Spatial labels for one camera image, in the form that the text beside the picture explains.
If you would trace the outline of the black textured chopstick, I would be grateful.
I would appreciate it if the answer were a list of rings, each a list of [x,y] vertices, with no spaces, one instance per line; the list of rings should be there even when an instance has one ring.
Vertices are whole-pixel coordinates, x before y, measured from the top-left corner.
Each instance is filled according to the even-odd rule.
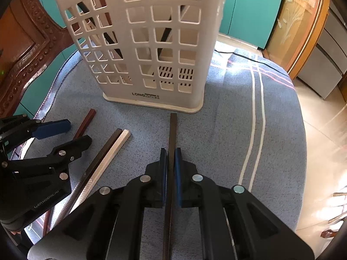
[[[172,227],[172,205],[174,198],[174,168],[175,168],[175,146],[177,136],[177,114],[170,114],[169,129],[169,148],[168,148],[168,168],[166,179],[166,201],[165,201],[165,220],[163,234],[163,252],[162,259],[171,259],[170,255],[170,238]]]

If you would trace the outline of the dark brown chopstick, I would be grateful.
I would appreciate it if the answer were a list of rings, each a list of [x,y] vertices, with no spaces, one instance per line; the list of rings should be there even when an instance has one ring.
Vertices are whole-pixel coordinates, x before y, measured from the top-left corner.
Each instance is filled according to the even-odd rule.
[[[107,152],[111,149],[113,144],[116,142],[117,138],[121,135],[122,129],[117,128],[115,132],[111,135],[111,137],[108,139],[108,141],[105,143],[105,145],[101,148],[99,153],[96,155],[96,157],[93,159],[87,170],[82,175],[80,181],[77,183],[75,188],[73,189],[71,195],[69,196],[68,201],[64,205],[62,209],[62,217],[65,218],[67,214],[70,212],[72,207],[74,206],[75,202],[77,201],[79,195],[82,193],[83,189],[87,185],[87,182],[97,169],[97,167],[100,165],[103,158],[106,156]]]

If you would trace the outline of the white chopstick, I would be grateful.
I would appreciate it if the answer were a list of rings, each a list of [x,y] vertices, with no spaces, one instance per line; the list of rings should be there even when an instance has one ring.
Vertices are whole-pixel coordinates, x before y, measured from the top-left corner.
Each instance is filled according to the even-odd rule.
[[[118,151],[122,148],[122,146],[125,144],[126,140],[129,137],[130,137],[130,131],[127,129],[122,130],[121,135],[117,138],[116,142],[113,144],[113,146],[111,147],[109,152],[107,152],[106,156],[103,158],[100,165],[97,167],[97,169],[95,170],[95,172],[93,173],[93,175],[91,176],[89,181],[87,182],[87,185],[83,189],[82,193],[79,195],[77,201],[75,202],[75,204],[72,207],[72,209],[70,210],[70,212],[72,210],[76,209],[76,207],[78,207],[80,204],[82,204],[86,200],[86,198],[88,197],[91,190],[97,184],[98,180],[101,178],[104,171],[110,165],[113,158],[116,156]],[[60,211],[59,215],[57,216],[57,219],[55,220],[54,224],[52,225],[52,228],[56,227],[63,220],[61,212],[62,212],[62,210]]]

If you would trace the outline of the blue striped cloth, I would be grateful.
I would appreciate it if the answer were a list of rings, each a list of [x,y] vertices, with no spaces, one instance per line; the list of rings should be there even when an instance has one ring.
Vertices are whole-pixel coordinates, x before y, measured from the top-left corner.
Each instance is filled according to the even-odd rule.
[[[70,166],[77,185],[117,128],[130,137],[86,200],[38,241],[28,259],[162,259],[160,150],[165,109],[110,102],[79,53],[58,72],[36,118],[85,114],[92,144]],[[266,59],[212,57],[203,106],[177,113],[182,207],[174,172],[171,259],[314,259],[294,233],[306,171],[301,108],[289,77]]]

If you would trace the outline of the carved wooden chair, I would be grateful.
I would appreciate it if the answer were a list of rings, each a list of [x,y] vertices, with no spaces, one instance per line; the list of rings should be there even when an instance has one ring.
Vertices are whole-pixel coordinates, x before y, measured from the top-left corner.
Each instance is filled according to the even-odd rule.
[[[72,44],[39,0],[1,0],[1,117],[15,113],[28,86]]]

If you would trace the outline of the white plastic utensil basket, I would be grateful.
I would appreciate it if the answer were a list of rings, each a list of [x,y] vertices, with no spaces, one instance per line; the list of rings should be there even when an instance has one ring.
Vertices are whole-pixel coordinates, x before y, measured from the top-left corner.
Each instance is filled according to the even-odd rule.
[[[199,45],[193,64],[156,60],[151,7],[165,0],[55,0],[79,52],[110,102],[196,113],[203,105],[206,78],[219,33],[225,0],[200,0]],[[89,8],[83,13],[78,3]],[[112,25],[100,27],[99,16],[109,13]],[[96,19],[94,27],[88,18]],[[103,33],[114,32],[108,45]],[[114,49],[120,49],[121,59]]]

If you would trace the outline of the grey refrigerator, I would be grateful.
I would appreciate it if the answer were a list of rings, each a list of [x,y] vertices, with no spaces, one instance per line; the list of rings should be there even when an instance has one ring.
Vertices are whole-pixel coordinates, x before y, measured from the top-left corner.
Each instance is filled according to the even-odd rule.
[[[346,74],[346,22],[333,2],[324,29],[298,78],[325,99]]]

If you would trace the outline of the wooden glass sliding door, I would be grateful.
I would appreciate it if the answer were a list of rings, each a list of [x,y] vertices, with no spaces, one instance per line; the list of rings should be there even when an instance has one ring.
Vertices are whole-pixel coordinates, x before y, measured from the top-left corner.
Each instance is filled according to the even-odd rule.
[[[313,51],[328,16],[330,0],[282,0],[274,28],[263,51],[291,79]]]

